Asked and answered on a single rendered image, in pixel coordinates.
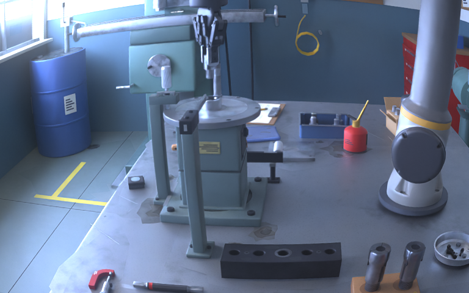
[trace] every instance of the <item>black cable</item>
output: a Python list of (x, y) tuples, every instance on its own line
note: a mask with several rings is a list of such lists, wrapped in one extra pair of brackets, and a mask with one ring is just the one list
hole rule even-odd
[[(248, 0), (248, 8), (251, 9), (251, 0)], [(251, 50), (251, 99), (254, 100), (254, 62), (252, 54), (252, 23), (249, 23), (249, 45)]]
[(230, 90), (230, 96), (233, 95), (231, 92), (231, 72), (230, 72), (230, 55), (228, 54), (228, 32), (225, 33), (225, 50), (227, 52), (227, 71), (228, 71), (228, 89)]

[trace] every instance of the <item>barrel label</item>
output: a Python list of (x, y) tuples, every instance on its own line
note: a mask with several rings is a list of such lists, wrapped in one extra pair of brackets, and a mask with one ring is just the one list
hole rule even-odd
[(200, 154), (220, 154), (220, 142), (199, 142)]
[(65, 114), (72, 114), (76, 112), (76, 96), (74, 93), (64, 97)]

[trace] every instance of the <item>teal machine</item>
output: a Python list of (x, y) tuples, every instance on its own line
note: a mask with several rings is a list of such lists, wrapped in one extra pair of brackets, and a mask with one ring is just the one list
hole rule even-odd
[(461, 116), (459, 120), (459, 136), (469, 146), (469, 84), (468, 70), (457, 67), (453, 74), (453, 92), (461, 103), (457, 105), (457, 111)]
[[(78, 23), (72, 32), (78, 41), (131, 31), (129, 85), (118, 88), (147, 94), (158, 191), (154, 204), (165, 206), (162, 222), (190, 224), (187, 256), (198, 258), (211, 254), (205, 223), (260, 226), (266, 196), (267, 178), (247, 177), (245, 124), (261, 109), (250, 99), (222, 95), (219, 46), (225, 42), (228, 23), (263, 23), (271, 17), (278, 26), (282, 16), (277, 6), (273, 14), (266, 9), (222, 10), (227, 3), (147, 0), (145, 16), (89, 26)], [(165, 122), (177, 134), (179, 178), (173, 187)]]

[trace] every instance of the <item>tiled floor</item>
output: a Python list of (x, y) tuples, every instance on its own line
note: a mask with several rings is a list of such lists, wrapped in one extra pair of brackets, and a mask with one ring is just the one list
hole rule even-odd
[(98, 148), (61, 158), (43, 157), (35, 149), (0, 179), (0, 293), (48, 293), (57, 268), (103, 209), (34, 195), (52, 195), (85, 162), (59, 197), (107, 202), (115, 190), (111, 184), (146, 136), (93, 132)]

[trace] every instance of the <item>screwdriver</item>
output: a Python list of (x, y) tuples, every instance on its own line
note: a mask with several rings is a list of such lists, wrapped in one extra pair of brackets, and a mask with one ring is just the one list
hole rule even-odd
[(134, 282), (135, 288), (146, 288), (153, 291), (164, 291), (164, 292), (180, 292), (180, 293), (202, 293), (203, 287), (196, 286), (182, 286), (182, 285), (168, 285), (168, 284), (158, 284), (158, 283), (143, 283), (143, 282)]

